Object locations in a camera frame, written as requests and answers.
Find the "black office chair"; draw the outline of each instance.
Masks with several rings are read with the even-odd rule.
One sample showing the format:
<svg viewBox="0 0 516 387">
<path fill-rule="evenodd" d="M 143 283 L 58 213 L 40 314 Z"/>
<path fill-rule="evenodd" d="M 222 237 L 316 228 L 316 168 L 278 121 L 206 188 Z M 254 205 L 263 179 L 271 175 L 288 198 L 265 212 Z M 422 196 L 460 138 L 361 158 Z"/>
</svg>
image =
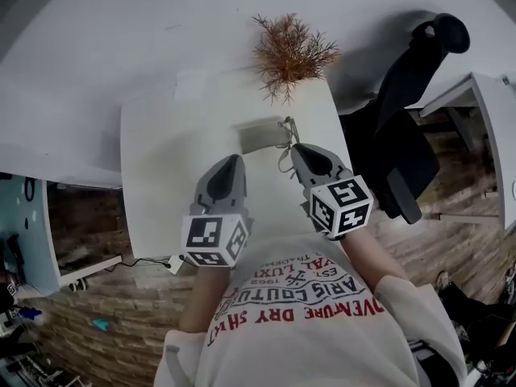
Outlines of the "black office chair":
<svg viewBox="0 0 516 387">
<path fill-rule="evenodd" d="M 421 218 L 416 198 L 439 171 L 439 162 L 422 129 L 404 109 L 425 92 L 449 52 L 469 49 L 466 26 L 456 17 L 437 15 L 417 26 L 410 48 L 391 66 L 376 99 L 340 116 L 355 174 L 364 177 L 380 208 L 408 223 Z"/>
</svg>

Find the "chair backrest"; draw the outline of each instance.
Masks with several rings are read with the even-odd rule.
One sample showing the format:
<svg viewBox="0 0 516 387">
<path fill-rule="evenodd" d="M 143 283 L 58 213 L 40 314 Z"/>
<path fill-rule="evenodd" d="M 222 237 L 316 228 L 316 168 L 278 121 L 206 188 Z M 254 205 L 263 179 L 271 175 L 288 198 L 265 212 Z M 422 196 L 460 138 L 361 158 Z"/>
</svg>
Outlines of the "chair backrest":
<svg viewBox="0 0 516 387">
<path fill-rule="evenodd" d="M 372 108 L 377 113 L 374 133 L 398 110 L 419 101 L 449 52 L 466 52 L 469 35 L 457 18 L 441 14 L 417 26 L 409 49 L 390 67 Z"/>
</svg>

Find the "black cable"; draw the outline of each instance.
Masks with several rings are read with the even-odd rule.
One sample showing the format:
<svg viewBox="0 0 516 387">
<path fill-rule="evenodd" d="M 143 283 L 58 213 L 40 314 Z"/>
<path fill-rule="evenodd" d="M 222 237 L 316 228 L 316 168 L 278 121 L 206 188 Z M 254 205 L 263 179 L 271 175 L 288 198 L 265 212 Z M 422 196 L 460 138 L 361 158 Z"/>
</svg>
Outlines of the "black cable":
<svg viewBox="0 0 516 387">
<path fill-rule="evenodd" d="M 119 262 L 118 264 L 116 264 L 112 269 L 107 269 L 107 268 L 104 268 L 107 272 L 109 273 L 112 273 L 114 271 L 114 269 L 119 266 L 119 265 L 124 265 L 126 267 L 129 267 L 129 268 L 132 268 L 134 267 L 136 264 L 138 264 L 140 261 L 147 261 L 147 262 L 152 262 L 153 264 L 161 264 L 163 265 L 165 268 L 170 268 L 171 265 L 168 263 L 168 262 L 163 262 L 163 261 L 156 261 L 156 260 L 151 260 L 150 258 L 139 258 L 138 260 L 136 260 L 135 262 L 133 262 L 132 264 L 125 264 L 124 262 Z"/>
<path fill-rule="evenodd" d="M 192 264 L 190 261 L 188 261 L 188 259 L 186 258 L 186 256 L 184 256 L 183 254 L 180 254 L 179 255 L 179 259 L 183 262 L 186 262 L 187 264 L 190 264 L 192 265 L 195 269 L 198 269 L 199 267 L 196 265 L 196 264 Z"/>
</svg>

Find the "blue object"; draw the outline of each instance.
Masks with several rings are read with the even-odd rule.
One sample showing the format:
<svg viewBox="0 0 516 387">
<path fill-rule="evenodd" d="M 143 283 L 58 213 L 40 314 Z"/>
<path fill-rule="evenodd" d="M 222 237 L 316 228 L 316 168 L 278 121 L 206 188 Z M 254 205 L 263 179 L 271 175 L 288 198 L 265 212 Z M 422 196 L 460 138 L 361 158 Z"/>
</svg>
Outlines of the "blue object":
<svg viewBox="0 0 516 387">
<path fill-rule="evenodd" d="M 107 331 L 107 326 L 109 325 L 109 323 L 110 322 L 104 318 L 98 318 L 92 321 L 92 324 L 102 331 Z"/>
<path fill-rule="evenodd" d="M 34 321 L 35 317 L 37 317 L 38 315 L 41 315 L 41 314 L 42 314 L 42 312 L 40 310 L 37 310 L 36 308 L 23 307 L 18 310 L 18 315 L 20 317 L 30 319 L 32 321 Z"/>
</svg>

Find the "chair armrest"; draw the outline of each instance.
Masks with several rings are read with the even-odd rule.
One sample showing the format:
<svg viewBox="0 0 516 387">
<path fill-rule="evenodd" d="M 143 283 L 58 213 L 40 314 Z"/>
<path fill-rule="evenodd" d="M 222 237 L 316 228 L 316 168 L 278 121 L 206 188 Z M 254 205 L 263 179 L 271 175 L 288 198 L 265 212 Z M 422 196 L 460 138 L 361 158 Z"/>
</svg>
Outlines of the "chair armrest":
<svg viewBox="0 0 516 387">
<path fill-rule="evenodd" d="M 394 201 L 399 206 L 402 216 L 407 223 L 416 223 L 421 219 L 422 214 L 418 203 L 399 170 L 394 168 L 390 171 L 389 175 L 387 175 L 387 183 Z"/>
</svg>

